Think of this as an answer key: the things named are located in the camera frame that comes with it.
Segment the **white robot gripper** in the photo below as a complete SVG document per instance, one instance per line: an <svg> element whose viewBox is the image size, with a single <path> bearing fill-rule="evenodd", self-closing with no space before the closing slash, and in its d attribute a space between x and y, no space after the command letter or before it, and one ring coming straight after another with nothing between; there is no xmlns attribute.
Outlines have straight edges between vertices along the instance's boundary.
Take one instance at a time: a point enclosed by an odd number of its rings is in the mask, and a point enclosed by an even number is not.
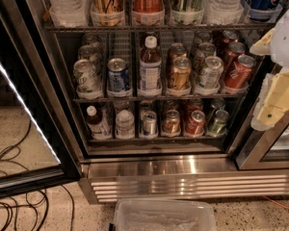
<svg viewBox="0 0 289 231"><path fill-rule="evenodd" d="M250 53L271 55L274 63L289 67L289 9L274 29L251 46ZM289 111L289 68L283 68L277 74L268 73L258 97L250 126L256 131L266 131Z"/></svg>

